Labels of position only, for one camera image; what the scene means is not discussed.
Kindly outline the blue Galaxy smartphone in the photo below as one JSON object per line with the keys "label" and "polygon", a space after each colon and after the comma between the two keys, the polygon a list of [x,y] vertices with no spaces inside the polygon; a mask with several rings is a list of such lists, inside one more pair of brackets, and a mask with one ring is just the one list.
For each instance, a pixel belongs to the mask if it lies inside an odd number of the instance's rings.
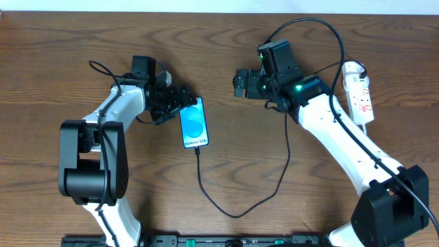
{"label": "blue Galaxy smartphone", "polygon": [[183,108],[180,112],[182,142],[185,148],[196,148],[209,144],[203,100],[196,98],[196,104]]}

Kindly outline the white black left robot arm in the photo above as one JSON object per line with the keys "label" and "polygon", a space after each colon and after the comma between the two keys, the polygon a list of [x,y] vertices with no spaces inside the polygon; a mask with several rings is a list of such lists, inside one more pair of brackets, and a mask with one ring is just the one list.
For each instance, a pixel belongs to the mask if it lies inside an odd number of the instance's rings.
{"label": "white black left robot arm", "polygon": [[149,246],[150,237],[133,215],[125,196],[129,169],[125,133],[148,111],[153,125],[173,119],[197,100],[187,86],[176,86],[171,75],[149,56],[133,56],[131,70],[115,75],[103,64],[89,65],[113,79],[110,95],[81,120],[60,126],[58,188],[83,206],[103,231],[98,237],[64,237],[62,246]]}

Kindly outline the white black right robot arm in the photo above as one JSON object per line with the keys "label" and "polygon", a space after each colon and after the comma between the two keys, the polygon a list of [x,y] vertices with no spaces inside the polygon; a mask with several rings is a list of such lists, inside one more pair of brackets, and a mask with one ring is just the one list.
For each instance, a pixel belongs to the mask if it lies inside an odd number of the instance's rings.
{"label": "white black right robot arm", "polygon": [[316,75],[302,75],[290,44],[258,48],[259,70],[238,69],[235,96],[264,99],[309,131],[340,164],[359,201],[345,225],[331,231],[332,246],[398,246],[428,226],[429,180],[417,165],[404,168],[351,121]]}

